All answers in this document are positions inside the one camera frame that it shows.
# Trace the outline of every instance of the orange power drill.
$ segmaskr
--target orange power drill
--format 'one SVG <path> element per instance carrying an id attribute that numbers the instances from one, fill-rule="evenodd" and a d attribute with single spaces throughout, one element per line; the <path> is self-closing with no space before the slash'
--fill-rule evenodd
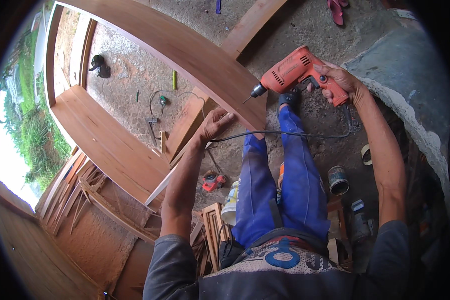
<path id="1" fill-rule="evenodd" d="M 287 93 L 296 84 L 308 84 L 310 81 L 315 88 L 327 89 L 333 93 L 335 107 L 344 104 L 348 99 L 348 93 L 339 87 L 332 78 L 318 74 L 313 69 L 313 64 L 324 65 L 309 51 L 307 46 L 298 47 L 262 76 L 260 82 L 253 87 L 250 97 L 257 98 L 267 90 L 279 94 Z"/>

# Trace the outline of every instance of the cracked concrete floor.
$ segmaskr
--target cracked concrete floor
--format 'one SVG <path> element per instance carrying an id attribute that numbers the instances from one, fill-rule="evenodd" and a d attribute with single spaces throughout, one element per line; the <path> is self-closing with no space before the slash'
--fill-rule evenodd
<path id="1" fill-rule="evenodd" d="M 221 15 L 215 14 L 215 2 L 210 0 L 139 2 L 174 17 L 220 45 L 228 34 L 225 27 L 232 30 L 254 0 L 222 2 Z M 301 45 L 307 45 L 318 57 L 341 64 L 365 51 L 376 40 L 399 26 L 392 14 L 385 10 L 378 0 L 350 0 L 349 7 L 344 8 L 344 21 L 344 26 L 336 26 L 333 23 L 324 0 L 288 1 L 249 43 L 238 61 L 260 78 L 265 71 L 291 51 Z M 172 89 L 172 69 L 132 41 L 101 24 L 96 28 L 90 58 L 96 54 L 105 57 L 111 67 L 112 76 L 109 79 L 102 79 L 96 77 L 97 71 L 90 72 L 87 79 L 89 94 L 149 147 L 152 146 L 152 140 L 145 117 L 151 116 L 150 108 L 153 115 L 159 118 L 159 123 L 154 126 L 155 135 L 158 135 L 159 130 L 170 133 L 188 98 L 187 95 L 180 98 L 175 95 L 191 91 L 193 85 L 178 74 L 178 89 L 173 93 L 162 93 L 170 100 L 162 116 L 161 106 L 158 104 L 160 94 L 152 99 L 151 107 L 149 98 L 154 91 Z M 276 119 L 277 99 L 276 93 L 269 94 L 267 129 L 270 130 L 279 129 Z M 342 112 L 328 105 L 320 91 L 312 94 L 303 93 L 301 118 L 305 131 L 309 133 L 337 135 L 345 131 Z M 244 128 L 235 124 L 223 136 L 243 131 Z M 270 170 L 277 179 L 278 168 L 283 161 L 281 140 L 276 135 L 266 135 L 265 138 Z M 324 183 L 327 182 L 327 171 L 330 167 L 338 164 L 344 166 L 351 183 L 349 192 L 343 197 L 344 203 L 361 198 L 371 211 L 378 214 L 373 170 L 362 165 L 360 161 L 360 149 L 367 144 L 365 131 L 342 140 L 310 138 L 308 144 Z M 224 202 L 228 187 L 240 175 L 242 145 L 243 138 L 236 138 L 217 143 L 216 148 L 210 150 L 228 177 L 228 184 L 225 188 L 207 193 L 201 189 L 199 177 L 195 209 L 201 209 L 217 201 Z M 210 157 L 206 154 L 200 174 L 214 169 Z"/>

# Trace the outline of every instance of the blue pants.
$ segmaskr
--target blue pants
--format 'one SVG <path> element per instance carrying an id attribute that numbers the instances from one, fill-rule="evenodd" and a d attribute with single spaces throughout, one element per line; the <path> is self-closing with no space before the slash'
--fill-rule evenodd
<path id="1" fill-rule="evenodd" d="M 300 118 L 289 106 L 280 111 L 282 131 L 302 133 Z M 327 198 L 305 137 L 282 134 L 284 172 L 282 200 L 278 204 L 283 226 L 315 235 L 326 242 L 330 221 Z M 236 226 L 232 233 L 248 248 L 275 228 L 270 199 L 276 198 L 276 184 L 268 168 L 267 144 L 254 135 L 245 137 L 242 171 L 236 203 Z"/>

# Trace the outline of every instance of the black sandal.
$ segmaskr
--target black sandal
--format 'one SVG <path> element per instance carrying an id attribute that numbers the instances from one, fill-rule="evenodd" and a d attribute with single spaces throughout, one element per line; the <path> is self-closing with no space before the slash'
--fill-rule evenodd
<path id="1" fill-rule="evenodd" d="M 278 107 L 277 107 L 277 119 L 280 114 L 280 106 L 284 103 L 288 103 L 292 111 L 298 115 L 300 108 L 300 90 L 298 86 L 292 87 L 287 93 L 281 93 L 278 97 Z"/>

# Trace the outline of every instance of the shirt sleeve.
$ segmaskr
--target shirt sleeve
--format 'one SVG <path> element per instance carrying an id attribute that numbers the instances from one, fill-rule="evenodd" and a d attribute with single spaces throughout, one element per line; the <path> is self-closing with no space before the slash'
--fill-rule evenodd
<path id="1" fill-rule="evenodd" d="M 143 299 L 179 298 L 178 294 L 198 298 L 196 273 L 197 261 L 188 241 L 176 234 L 159 237 L 145 279 Z"/>
<path id="2" fill-rule="evenodd" d="M 398 220 L 383 224 L 378 230 L 366 276 L 384 299 L 400 299 L 407 285 L 409 265 L 407 226 Z"/>

